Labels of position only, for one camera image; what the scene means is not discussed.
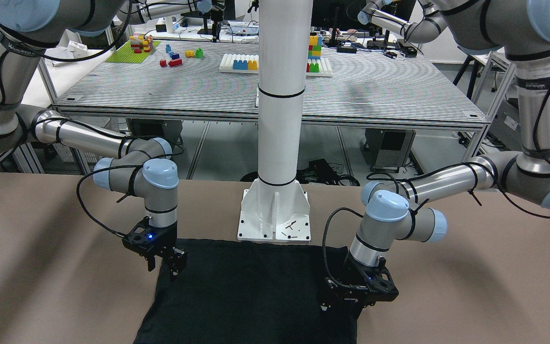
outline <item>black towel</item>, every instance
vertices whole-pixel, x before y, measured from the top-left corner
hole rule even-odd
[[[176,281],[161,266],[154,304],[135,344],[355,344],[350,302],[321,311],[319,246],[180,239],[188,266]],[[328,248],[330,270],[346,248]]]

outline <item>computer monitor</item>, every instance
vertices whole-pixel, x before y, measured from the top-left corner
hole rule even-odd
[[[360,24],[358,13],[366,6],[366,0],[314,0],[311,26],[340,30],[367,29]]]

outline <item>green baseplate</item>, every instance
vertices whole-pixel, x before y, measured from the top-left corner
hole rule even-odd
[[[150,56],[151,53],[153,53],[157,46],[159,46],[160,41],[153,41],[154,43],[154,49],[150,53],[140,53],[136,54],[131,49],[131,42],[125,43],[123,46],[120,47],[120,49],[116,50],[112,54],[112,56],[108,57],[105,62],[112,62],[112,63],[142,63],[144,60],[147,59],[148,56]]]

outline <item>table leg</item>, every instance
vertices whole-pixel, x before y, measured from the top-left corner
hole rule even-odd
[[[494,64],[491,61],[491,56],[487,60],[487,64],[485,65],[485,68],[483,69],[483,74],[481,74],[481,78],[478,81],[478,88],[476,92],[472,95],[471,101],[476,104],[478,102],[478,98],[481,96],[481,92],[483,92],[483,87],[485,86],[485,81],[487,80],[487,77],[491,73],[491,69],[493,68]]]
[[[460,71],[458,72],[458,74],[455,76],[455,79],[454,79],[454,85],[458,85],[458,83],[460,83],[460,80],[462,79],[462,76],[464,76],[464,73],[465,73],[465,70],[468,69],[468,66],[470,65],[470,62],[474,60],[470,55],[468,55],[466,57],[466,60],[464,61],[464,63],[462,64],[462,67],[460,68]]]
[[[468,99],[472,99],[472,93],[474,92],[474,85],[476,84],[476,76],[478,75],[479,68],[479,63],[474,61],[474,64],[472,65],[472,73],[470,75],[470,83],[468,84],[468,91],[466,93]]]

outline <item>wire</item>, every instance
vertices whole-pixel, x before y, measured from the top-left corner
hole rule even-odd
[[[326,253],[326,239],[327,239],[327,236],[328,236],[328,227],[330,226],[330,221],[332,221],[332,218],[334,218],[334,215],[336,215],[340,211],[349,211],[350,213],[354,214],[355,216],[358,216],[360,218],[364,217],[362,214],[354,211],[353,209],[349,209],[347,207],[341,207],[341,208],[335,210],[334,212],[332,212],[332,214],[330,214],[330,216],[328,217],[328,220],[326,221],[326,226],[324,227],[324,237],[321,241],[321,253],[324,257],[324,268],[326,268],[326,273],[328,274],[328,277],[330,278],[330,280],[334,284],[336,284],[338,287],[347,288],[347,289],[351,289],[351,290],[365,291],[365,290],[367,290],[366,287],[360,287],[360,286],[357,286],[357,285],[347,285],[347,284],[341,283],[340,281],[338,281],[338,279],[335,279],[334,276],[332,276],[332,273],[330,273],[330,268],[328,268],[328,257],[327,257],[327,253]]]

